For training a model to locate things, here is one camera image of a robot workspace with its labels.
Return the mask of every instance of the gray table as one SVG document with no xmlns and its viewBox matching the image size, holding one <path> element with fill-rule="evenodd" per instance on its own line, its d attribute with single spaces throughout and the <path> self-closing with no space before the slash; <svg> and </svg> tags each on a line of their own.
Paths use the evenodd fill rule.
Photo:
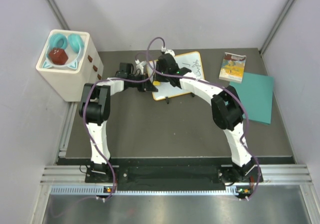
<svg viewBox="0 0 320 224">
<path fill-rule="evenodd" d="M 247 56 L 246 72 L 266 74 L 256 48 L 175 50 L 176 54 L 199 51 L 206 80 L 218 80 L 225 52 Z M 120 62 L 134 63 L 138 51 L 100 52 L 104 64 L 103 77 L 114 76 Z M 151 51 L 156 59 L 159 51 Z M 272 103 L 272 123 L 250 121 L 247 144 L 257 156 L 292 156 L 276 100 Z M 67 158 L 89 158 L 91 147 L 82 119 L 75 115 Z M 107 123 L 107 142 L 113 157 L 180 157 L 230 156 L 224 133 L 213 122 L 210 106 L 199 97 L 184 95 L 155 101 L 151 93 L 128 89 L 112 96 L 111 114 Z"/>
</svg>

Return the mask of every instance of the white wall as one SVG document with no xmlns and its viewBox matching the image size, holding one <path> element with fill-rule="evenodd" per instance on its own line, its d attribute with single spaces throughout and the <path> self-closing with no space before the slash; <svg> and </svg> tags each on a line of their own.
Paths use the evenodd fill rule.
<svg viewBox="0 0 320 224">
<path fill-rule="evenodd" d="M 55 0 L 72 30 L 99 51 L 260 48 L 287 0 Z"/>
<path fill-rule="evenodd" d="M 297 0 L 264 59 L 298 162 L 320 195 L 320 0 Z"/>
<path fill-rule="evenodd" d="M 0 222 L 27 223 L 52 160 L 66 103 L 36 72 L 51 29 L 45 0 L 0 0 Z"/>
</svg>

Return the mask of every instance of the gray surface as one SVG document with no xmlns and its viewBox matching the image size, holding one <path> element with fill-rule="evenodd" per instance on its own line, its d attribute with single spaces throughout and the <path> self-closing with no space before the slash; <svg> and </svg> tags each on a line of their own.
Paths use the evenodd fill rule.
<svg viewBox="0 0 320 224">
<path fill-rule="evenodd" d="M 81 198 L 54 196 L 52 211 L 59 214 Z M 249 202 L 234 196 L 114 196 L 106 203 L 87 199 L 60 218 L 47 210 L 43 224 L 51 223 L 308 224 L 310 219 L 298 186 L 261 186 Z"/>
<path fill-rule="evenodd" d="M 257 49 L 176 50 L 176 54 L 199 51 L 205 79 L 218 80 L 225 52 L 247 55 L 246 72 L 266 74 Z M 114 76 L 120 62 L 133 63 L 137 52 L 102 52 L 103 77 Z M 155 58 L 159 51 L 151 52 Z M 291 156 L 289 141 L 275 99 L 271 125 L 250 121 L 247 144 L 258 156 Z M 67 157 L 91 157 L 90 142 L 82 119 L 75 115 Z M 224 133 L 214 124 L 210 106 L 199 97 L 184 95 L 167 105 L 151 93 L 128 89 L 112 96 L 107 123 L 107 142 L 114 157 L 230 156 Z"/>
</svg>

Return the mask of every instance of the handwriting on whiteboard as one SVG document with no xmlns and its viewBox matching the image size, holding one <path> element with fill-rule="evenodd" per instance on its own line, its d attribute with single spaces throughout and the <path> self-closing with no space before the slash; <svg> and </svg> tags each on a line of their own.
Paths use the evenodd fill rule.
<svg viewBox="0 0 320 224">
<path fill-rule="evenodd" d="M 192 65 L 187 63 L 182 64 L 188 66 L 197 76 L 201 76 L 201 64 L 199 63 L 199 60 L 193 61 Z"/>
</svg>

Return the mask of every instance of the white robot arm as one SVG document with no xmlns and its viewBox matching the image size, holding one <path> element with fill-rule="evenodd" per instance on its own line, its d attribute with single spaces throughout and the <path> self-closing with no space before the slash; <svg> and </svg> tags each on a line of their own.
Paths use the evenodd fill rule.
<svg viewBox="0 0 320 224">
<path fill-rule="evenodd" d="M 187 73 L 184 76 L 193 77 L 197 79 L 197 76 L 194 73 Z M 196 80 L 180 79 L 180 85 L 183 90 L 188 90 L 194 93 L 195 95 L 204 99 L 210 105 L 212 105 L 213 96 L 219 95 L 222 92 L 222 89 L 218 87 L 206 85 Z M 234 130 L 225 129 L 223 131 L 227 137 L 228 144 L 231 149 L 231 158 L 233 163 L 240 167 L 247 164 L 251 160 L 252 156 L 246 151 L 246 149 L 240 143 L 240 138 L 244 133 L 243 123 L 238 123 L 234 127 Z"/>
<path fill-rule="evenodd" d="M 171 54 L 164 54 L 163 57 L 159 57 L 158 67 L 161 68 L 165 65 L 166 69 L 174 65 L 177 66 L 174 57 Z M 122 66 L 122 72 L 116 74 L 117 77 L 130 79 L 130 75 L 125 74 L 128 67 Z M 173 74 L 179 73 L 181 76 L 192 77 L 195 80 L 184 79 L 184 78 L 167 78 L 174 87 L 178 86 L 184 90 L 190 91 L 200 98 L 204 99 L 212 107 L 213 120 L 216 125 L 222 129 L 227 137 L 228 144 L 231 149 L 231 157 L 233 166 L 236 168 L 237 175 L 239 177 L 245 177 L 254 168 L 254 162 L 252 156 L 247 152 L 244 146 L 246 145 L 246 140 L 244 141 L 244 146 L 240 142 L 240 138 L 243 135 L 243 118 L 242 110 L 239 106 L 235 105 L 235 101 L 231 96 L 227 96 L 227 93 L 218 87 L 214 87 L 205 83 L 197 81 L 195 74 L 191 73 L 189 69 L 182 68 L 178 71 L 175 70 Z M 91 89 L 92 84 L 86 84 L 83 89 L 80 115 L 83 115 L 83 107 L 86 102 L 88 92 Z M 138 88 L 139 91 L 156 91 L 157 89 L 148 82 L 147 85 L 141 86 L 141 84 L 132 84 L 124 82 L 123 80 L 114 80 L 112 78 L 107 79 L 105 82 L 100 82 L 95 87 L 95 91 L 91 95 L 91 99 L 97 99 L 98 102 L 89 102 L 86 112 L 86 122 L 87 127 L 91 136 L 95 140 L 95 144 L 98 146 L 99 150 L 104 154 L 104 156 L 109 160 L 110 152 L 108 150 L 107 139 L 106 139 L 106 122 L 110 114 L 110 96 L 121 92 L 128 87 Z M 97 165 L 105 165 L 105 160 L 98 154 L 94 143 L 91 142 L 92 156 L 91 161 Z"/>
</svg>

